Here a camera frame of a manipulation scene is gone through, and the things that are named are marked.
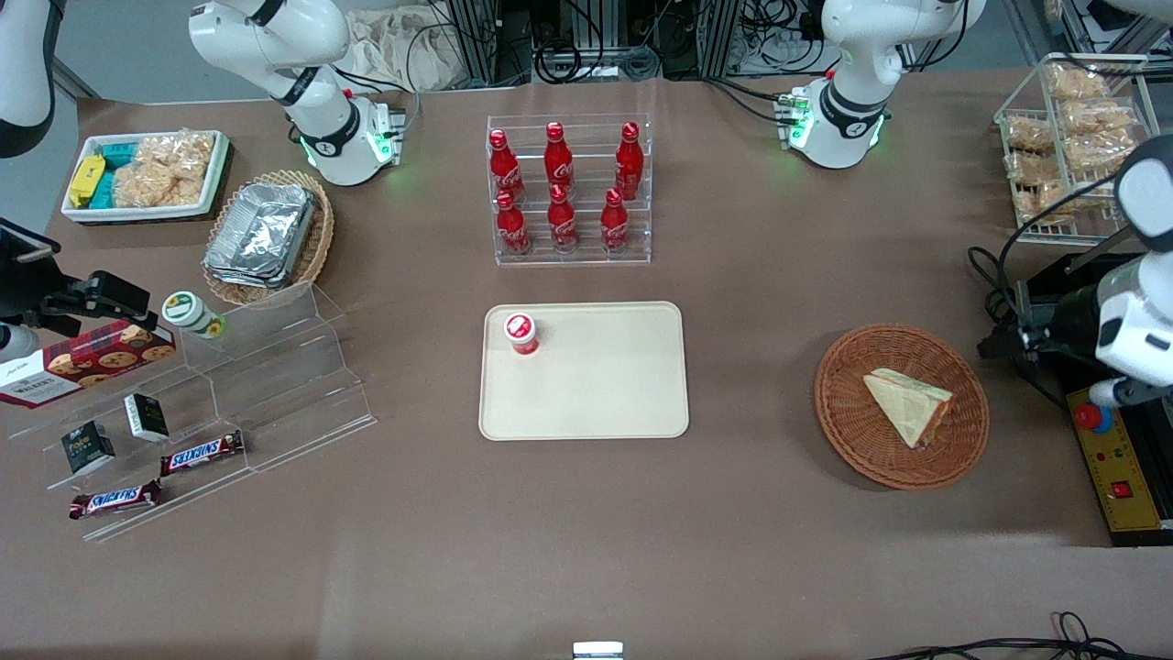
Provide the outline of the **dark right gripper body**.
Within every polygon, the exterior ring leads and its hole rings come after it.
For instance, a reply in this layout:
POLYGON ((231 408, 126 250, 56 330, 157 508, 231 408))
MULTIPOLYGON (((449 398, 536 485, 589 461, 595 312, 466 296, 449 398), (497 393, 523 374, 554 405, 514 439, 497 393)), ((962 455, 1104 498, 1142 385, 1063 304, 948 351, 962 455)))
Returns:
POLYGON ((1 317, 16 319, 63 288, 61 246, 5 218, 1 226, 1 317))

